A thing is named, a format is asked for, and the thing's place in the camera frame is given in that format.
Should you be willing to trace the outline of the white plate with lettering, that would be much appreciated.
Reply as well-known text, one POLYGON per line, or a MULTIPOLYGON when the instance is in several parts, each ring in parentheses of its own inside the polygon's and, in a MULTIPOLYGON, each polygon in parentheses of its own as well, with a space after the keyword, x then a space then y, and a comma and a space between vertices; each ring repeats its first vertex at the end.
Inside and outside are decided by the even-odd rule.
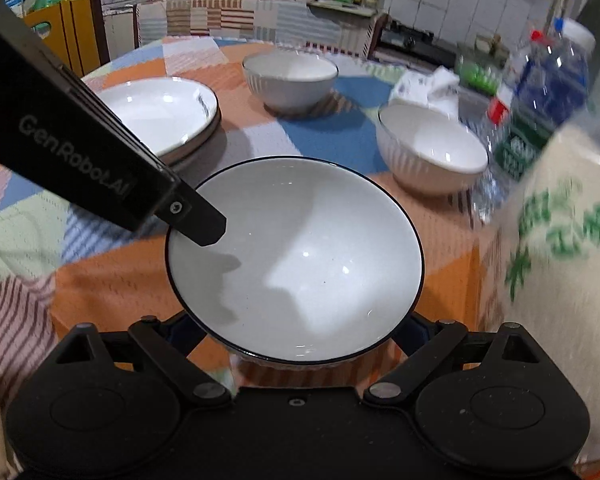
POLYGON ((130 80, 97 95, 167 165, 192 154, 215 132, 221 120, 216 94, 194 80, 130 80))

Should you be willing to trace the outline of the white ribbed bowl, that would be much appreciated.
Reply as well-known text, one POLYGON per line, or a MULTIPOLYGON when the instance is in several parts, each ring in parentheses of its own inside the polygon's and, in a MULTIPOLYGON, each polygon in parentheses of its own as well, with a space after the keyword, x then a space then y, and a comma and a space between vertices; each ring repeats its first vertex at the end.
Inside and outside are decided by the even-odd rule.
POLYGON ((424 287, 411 218, 376 182, 303 157, 227 167, 199 185, 224 214, 201 247, 166 236, 175 296, 209 336, 275 365, 349 361, 382 344, 424 287))
POLYGON ((471 188, 488 166, 480 140, 453 117, 417 104, 392 102, 378 110, 378 150, 394 180, 419 195, 471 188))
POLYGON ((329 96, 338 66, 321 55, 274 49, 246 56, 242 72, 251 93, 277 113, 305 112, 329 96))

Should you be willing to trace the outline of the yellow wooden chair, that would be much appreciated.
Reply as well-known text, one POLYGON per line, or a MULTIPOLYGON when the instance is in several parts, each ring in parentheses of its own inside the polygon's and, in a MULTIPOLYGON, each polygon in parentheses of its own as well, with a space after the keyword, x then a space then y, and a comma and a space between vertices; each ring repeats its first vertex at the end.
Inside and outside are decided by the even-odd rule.
POLYGON ((64 0, 23 21, 79 77, 110 61, 100 0, 64 0))

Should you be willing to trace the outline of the bag of rice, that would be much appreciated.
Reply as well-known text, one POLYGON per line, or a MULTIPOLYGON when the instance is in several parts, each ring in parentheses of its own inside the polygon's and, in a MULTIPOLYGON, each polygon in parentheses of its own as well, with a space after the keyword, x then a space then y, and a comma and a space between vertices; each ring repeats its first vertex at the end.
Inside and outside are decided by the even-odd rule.
POLYGON ((591 416, 579 460, 600 460, 600 71, 496 214, 483 253, 488 326, 523 325, 591 416))

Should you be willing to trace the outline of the red cap water bottle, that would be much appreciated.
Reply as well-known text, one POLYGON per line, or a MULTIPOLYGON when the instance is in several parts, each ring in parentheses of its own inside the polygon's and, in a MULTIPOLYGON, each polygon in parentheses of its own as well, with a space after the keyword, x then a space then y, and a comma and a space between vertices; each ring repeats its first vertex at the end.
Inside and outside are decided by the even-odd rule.
POLYGON ((533 29, 521 47, 506 61, 498 90, 491 99, 476 133, 486 148, 488 166, 471 191, 472 212, 486 226, 524 175, 532 149, 514 133, 519 112, 519 87, 536 57, 547 46, 547 36, 533 29))

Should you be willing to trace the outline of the striped patchwork counter cloth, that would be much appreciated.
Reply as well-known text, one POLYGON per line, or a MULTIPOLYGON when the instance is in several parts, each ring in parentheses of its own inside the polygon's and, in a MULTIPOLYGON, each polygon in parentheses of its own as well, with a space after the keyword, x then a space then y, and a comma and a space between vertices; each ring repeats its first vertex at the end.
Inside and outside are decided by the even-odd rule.
POLYGON ((256 40, 369 58, 388 21, 317 9, 309 0, 151 0, 135 10, 142 46, 166 36, 256 40))

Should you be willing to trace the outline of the white tissue pack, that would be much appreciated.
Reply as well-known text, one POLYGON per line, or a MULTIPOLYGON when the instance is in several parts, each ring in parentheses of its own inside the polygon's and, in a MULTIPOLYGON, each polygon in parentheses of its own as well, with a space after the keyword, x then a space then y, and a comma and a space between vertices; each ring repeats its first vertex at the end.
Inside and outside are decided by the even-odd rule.
POLYGON ((407 102, 431 108, 454 119, 460 112, 460 77, 440 66, 431 74, 406 70, 393 86, 389 102, 407 102))

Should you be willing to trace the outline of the white cutting board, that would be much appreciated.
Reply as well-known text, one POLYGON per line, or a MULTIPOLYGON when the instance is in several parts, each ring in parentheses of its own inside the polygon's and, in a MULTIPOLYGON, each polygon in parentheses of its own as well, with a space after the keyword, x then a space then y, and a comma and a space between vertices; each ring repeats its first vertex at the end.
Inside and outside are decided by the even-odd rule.
POLYGON ((336 0, 309 0, 306 4, 317 9, 347 13, 350 15, 360 16, 361 18, 371 18, 377 14, 375 9, 336 0))

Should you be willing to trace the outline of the black gas stove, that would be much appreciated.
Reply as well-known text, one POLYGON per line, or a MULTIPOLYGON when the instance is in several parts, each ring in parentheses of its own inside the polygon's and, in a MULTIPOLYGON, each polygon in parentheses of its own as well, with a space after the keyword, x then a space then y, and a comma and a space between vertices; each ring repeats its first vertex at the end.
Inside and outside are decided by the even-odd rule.
POLYGON ((457 58, 456 47, 440 42, 429 30, 406 26, 390 18, 380 33, 376 54, 401 55, 412 61, 432 66, 453 68, 457 58))

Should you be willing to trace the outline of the green plastic basket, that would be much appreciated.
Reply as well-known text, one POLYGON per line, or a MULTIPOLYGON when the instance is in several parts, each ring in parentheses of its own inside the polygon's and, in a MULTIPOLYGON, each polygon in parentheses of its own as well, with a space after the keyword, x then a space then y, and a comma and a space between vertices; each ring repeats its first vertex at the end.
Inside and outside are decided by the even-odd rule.
POLYGON ((505 62, 475 50, 467 44, 457 46, 454 72, 460 85, 492 98, 502 80, 505 62))

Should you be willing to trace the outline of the blue cap water bottle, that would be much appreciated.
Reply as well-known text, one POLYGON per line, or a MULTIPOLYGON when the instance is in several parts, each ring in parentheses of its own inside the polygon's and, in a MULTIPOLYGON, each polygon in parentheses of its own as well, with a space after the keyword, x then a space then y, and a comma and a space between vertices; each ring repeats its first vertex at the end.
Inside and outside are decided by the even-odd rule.
POLYGON ((544 127, 555 130, 588 98, 592 32, 571 18, 556 18, 554 35, 533 55, 520 80, 518 104, 544 127))

